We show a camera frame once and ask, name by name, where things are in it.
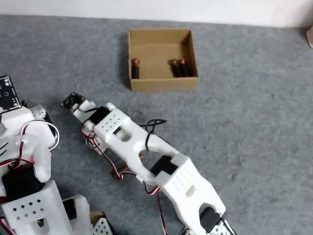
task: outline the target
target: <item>cardboard box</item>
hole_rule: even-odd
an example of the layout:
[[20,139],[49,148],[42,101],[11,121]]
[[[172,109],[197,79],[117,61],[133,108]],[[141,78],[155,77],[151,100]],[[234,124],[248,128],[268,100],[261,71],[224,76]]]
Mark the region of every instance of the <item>cardboard box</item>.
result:
[[[194,89],[198,70],[189,29],[131,29],[129,44],[129,78],[131,90],[141,92]],[[132,79],[132,59],[140,60],[139,79]],[[174,77],[173,59],[185,59],[191,77]]]
[[313,27],[307,31],[307,37],[310,47],[313,48]]

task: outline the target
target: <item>gray carpet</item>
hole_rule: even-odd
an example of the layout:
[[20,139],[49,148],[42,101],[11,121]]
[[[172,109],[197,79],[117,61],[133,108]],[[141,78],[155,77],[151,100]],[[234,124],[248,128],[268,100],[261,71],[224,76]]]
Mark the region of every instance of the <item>gray carpet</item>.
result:
[[[127,31],[155,26],[192,29],[200,74],[195,91],[129,91]],[[86,196],[118,234],[162,234],[157,199],[131,176],[114,181],[109,164],[87,148],[79,122],[60,108],[71,91],[98,105],[111,101],[137,123],[167,119],[156,133],[192,158],[239,235],[312,234],[313,50],[304,35],[251,26],[0,16],[0,73],[12,76],[20,98],[47,107],[59,127],[52,178],[61,195]],[[178,234],[182,224],[161,199],[168,232]]]

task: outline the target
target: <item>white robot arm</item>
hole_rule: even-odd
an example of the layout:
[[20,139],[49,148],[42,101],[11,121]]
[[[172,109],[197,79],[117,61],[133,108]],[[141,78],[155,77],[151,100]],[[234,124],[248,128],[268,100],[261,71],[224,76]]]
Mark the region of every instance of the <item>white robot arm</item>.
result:
[[8,75],[0,77],[0,119],[0,196],[14,230],[9,234],[92,235],[86,198],[62,201],[50,180],[58,129],[45,120],[49,116],[42,106],[21,105]]
[[[178,217],[191,234],[206,235],[216,226],[225,212],[225,205],[189,157],[141,128],[111,103],[96,108],[95,103],[71,93],[62,106],[83,123],[81,132],[89,147],[100,154],[110,148],[126,162],[139,181],[157,185],[172,201]],[[139,157],[145,149],[163,155],[151,170],[143,166]]]

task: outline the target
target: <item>white wall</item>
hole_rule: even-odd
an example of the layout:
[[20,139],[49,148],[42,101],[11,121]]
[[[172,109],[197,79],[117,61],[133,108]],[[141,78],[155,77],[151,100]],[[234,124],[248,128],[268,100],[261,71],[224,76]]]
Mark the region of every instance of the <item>white wall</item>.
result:
[[0,14],[301,27],[313,0],[0,0]]

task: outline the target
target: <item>copper battery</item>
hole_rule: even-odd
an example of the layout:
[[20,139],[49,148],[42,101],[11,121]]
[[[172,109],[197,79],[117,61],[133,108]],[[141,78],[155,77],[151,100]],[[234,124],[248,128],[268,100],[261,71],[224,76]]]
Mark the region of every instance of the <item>copper battery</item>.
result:
[[181,59],[179,61],[179,68],[180,68],[180,71],[181,71],[181,74],[183,77],[189,77],[190,74],[188,72],[188,67],[186,65],[186,61],[184,59]]
[[182,77],[182,73],[180,71],[180,67],[179,67],[177,60],[171,61],[171,68],[172,68],[172,73],[174,77]]
[[137,58],[132,59],[132,79],[139,79],[139,63]]

